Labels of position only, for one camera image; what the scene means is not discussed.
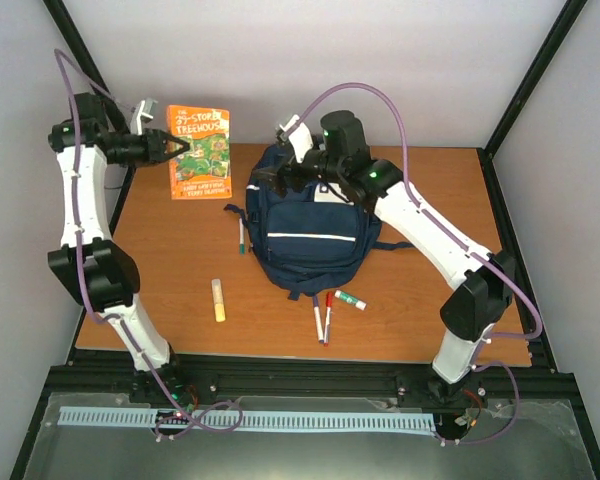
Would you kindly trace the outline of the orange Treehouse paperback book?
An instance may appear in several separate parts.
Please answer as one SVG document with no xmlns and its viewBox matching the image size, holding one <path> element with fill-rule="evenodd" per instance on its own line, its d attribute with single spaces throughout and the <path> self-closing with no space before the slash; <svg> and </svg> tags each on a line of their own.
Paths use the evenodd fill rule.
<svg viewBox="0 0 600 480">
<path fill-rule="evenodd" d="M 171 104 L 166 122 L 169 133 L 189 145 L 169 161 L 171 199 L 231 198 L 230 112 Z"/>
</svg>

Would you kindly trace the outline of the navy blue backpack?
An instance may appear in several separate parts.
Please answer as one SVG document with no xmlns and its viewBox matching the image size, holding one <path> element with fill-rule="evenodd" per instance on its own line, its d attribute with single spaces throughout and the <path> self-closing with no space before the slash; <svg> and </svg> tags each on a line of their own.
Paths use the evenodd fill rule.
<svg viewBox="0 0 600 480">
<path fill-rule="evenodd" d="M 379 240 L 382 222 L 362 207 L 345 203 L 313 180 L 301 192 L 281 197 L 250 176 L 245 207 L 226 211 L 240 216 L 250 251 L 266 277 L 296 301 L 350 282 L 372 250 L 393 251 L 409 242 Z"/>
</svg>

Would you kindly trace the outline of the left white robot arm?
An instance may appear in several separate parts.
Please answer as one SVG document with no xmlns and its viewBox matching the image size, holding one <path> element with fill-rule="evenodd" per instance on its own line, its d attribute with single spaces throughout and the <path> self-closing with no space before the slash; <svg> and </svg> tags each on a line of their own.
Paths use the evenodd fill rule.
<svg viewBox="0 0 600 480">
<path fill-rule="evenodd" d="M 135 261 L 115 244 L 106 218 L 108 166 L 144 167 L 173 158 L 187 142 L 149 127 L 156 102 L 146 98 L 132 110 L 130 130 L 112 131 L 103 102 L 94 94 L 70 98 L 70 119 L 52 127 L 48 142 L 61 170 L 64 226 L 59 249 L 47 255 L 52 273 L 98 322 L 110 325 L 129 351 L 141 382 L 166 402 L 181 400 L 188 378 L 178 369 L 169 342 L 153 325 L 140 300 Z"/>
</svg>

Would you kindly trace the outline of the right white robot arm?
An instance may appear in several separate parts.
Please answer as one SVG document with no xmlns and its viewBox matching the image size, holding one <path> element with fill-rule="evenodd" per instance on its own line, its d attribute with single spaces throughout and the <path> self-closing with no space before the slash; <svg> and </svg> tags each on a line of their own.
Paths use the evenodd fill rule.
<svg viewBox="0 0 600 480">
<path fill-rule="evenodd" d="M 455 227 L 417 191 L 405 167 L 373 157 L 353 112 L 330 112 L 320 125 L 322 144 L 299 115 L 280 124 L 280 155 L 254 170 L 254 178 L 281 197 L 302 192 L 312 181 L 336 184 L 346 202 L 392 227 L 436 268 L 451 295 L 440 309 L 445 333 L 431 367 L 441 381 L 460 385 L 511 305 L 514 260 Z"/>
</svg>

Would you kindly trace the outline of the green capped marker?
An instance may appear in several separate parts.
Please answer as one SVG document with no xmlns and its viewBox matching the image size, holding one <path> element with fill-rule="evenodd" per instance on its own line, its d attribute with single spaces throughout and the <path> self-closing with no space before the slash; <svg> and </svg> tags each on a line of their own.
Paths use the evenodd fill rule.
<svg viewBox="0 0 600 480">
<path fill-rule="evenodd" d="M 245 225 L 243 220 L 240 218 L 238 220 L 239 224 L 239 253 L 240 255 L 244 255 L 246 252 L 246 243 L 245 243 Z"/>
</svg>

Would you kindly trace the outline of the purple capped marker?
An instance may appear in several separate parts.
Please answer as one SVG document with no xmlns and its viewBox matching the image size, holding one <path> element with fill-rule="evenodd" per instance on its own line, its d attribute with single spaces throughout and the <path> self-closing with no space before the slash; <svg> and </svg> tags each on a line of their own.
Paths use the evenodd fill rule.
<svg viewBox="0 0 600 480">
<path fill-rule="evenodd" d="M 312 297 L 312 305 L 313 305 L 313 314 L 314 314 L 314 320 L 315 320 L 317 339 L 320 344 L 324 344 L 325 336 L 324 336 L 324 329 L 323 329 L 323 325 L 322 325 L 320 302 L 319 302 L 317 295 L 314 295 Z"/>
</svg>

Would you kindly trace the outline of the red capped marker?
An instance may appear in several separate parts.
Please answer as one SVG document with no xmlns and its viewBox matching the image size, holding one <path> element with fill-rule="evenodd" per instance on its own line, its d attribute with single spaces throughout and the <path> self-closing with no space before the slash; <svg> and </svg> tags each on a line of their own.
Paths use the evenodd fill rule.
<svg viewBox="0 0 600 480">
<path fill-rule="evenodd" d="M 324 345 L 328 346 L 330 342 L 331 333 L 331 317 L 332 317 L 332 305 L 334 299 L 334 292 L 329 291 L 326 294 L 326 311 L 325 311 L 325 325 L 324 325 Z"/>
</svg>

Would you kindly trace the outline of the yellow glue stick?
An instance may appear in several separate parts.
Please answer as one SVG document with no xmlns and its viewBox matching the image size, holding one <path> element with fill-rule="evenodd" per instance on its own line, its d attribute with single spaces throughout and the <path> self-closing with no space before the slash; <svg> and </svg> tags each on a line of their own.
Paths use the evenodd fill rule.
<svg viewBox="0 0 600 480">
<path fill-rule="evenodd" d="M 215 321 L 222 323 L 226 320 L 225 303 L 220 279 L 211 281 L 211 292 L 214 307 Z"/>
</svg>

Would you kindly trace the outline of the green white glue stick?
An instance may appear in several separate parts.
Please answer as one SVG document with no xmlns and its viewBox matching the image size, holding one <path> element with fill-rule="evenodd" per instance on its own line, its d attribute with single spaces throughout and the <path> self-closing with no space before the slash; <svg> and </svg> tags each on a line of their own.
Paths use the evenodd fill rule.
<svg viewBox="0 0 600 480">
<path fill-rule="evenodd" d="M 336 290 L 334 297 L 362 311 L 364 311 L 367 307 L 367 304 L 363 300 L 342 290 Z"/>
</svg>

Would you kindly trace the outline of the clear acrylic front plate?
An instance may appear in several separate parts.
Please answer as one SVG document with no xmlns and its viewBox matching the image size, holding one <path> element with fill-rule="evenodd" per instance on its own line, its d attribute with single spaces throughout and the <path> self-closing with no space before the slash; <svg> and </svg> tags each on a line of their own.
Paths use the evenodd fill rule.
<svg viewBox="0 0 600 480">
<path fill-rule="evenodd" d="M 65 406 L 152 408 L 123 395 L 54 395 L 26 479 L 592 479 L 565 400 L 492 400 L 433 434 L 249 433 L 59 426 Z M 361 399 L 257 398 L 245 411 L 420 413 Z"/>
</svg>

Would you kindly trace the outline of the black aluminium frame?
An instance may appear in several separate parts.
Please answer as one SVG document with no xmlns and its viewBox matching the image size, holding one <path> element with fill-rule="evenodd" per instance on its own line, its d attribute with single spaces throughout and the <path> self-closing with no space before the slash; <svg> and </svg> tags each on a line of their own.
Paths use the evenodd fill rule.
<svg viewBox="0 0 600 480">
<path fill-rule="evenodd" d="M 476 151 L 499 239 L 505 251 L 517 261 L 516 278 L 527 295 L 532 295 L 534 291 L 493 159 L 584 7 L 582 1 L 568 1 L 564 4 L 489 141 L 485 147 Z M 517 390 L 525 399 L 556 398 L 570 402 L 578 426 L 577 435 L 583 441 L 594 477 L 600 479 L 600 449 L 574 375 L 558 372 L 546 334 L 532 340 L 527 350 L 532 358 L 531 366 L 516 367 L 513 370 Z M 183 372 L 202 378 L 205 385 L 220 386 L 225 392 L 245 391 L 258 397 L 288 398 L 380 396 L 396 392 L 399 387 L 408 386 L 429 372 L 423 363 L 193 354 L 182 355 L 180 366 Z M 41 455 L 43 414 L 50 404 L 51 395 L 128 393 L 132 383 L 131 362 L 124 354 L 72 347 L 66 363 L 49 371 L 14 464 L 12 478 L 22 479 L 35 469 L 34 461 Z"/>
</svg>

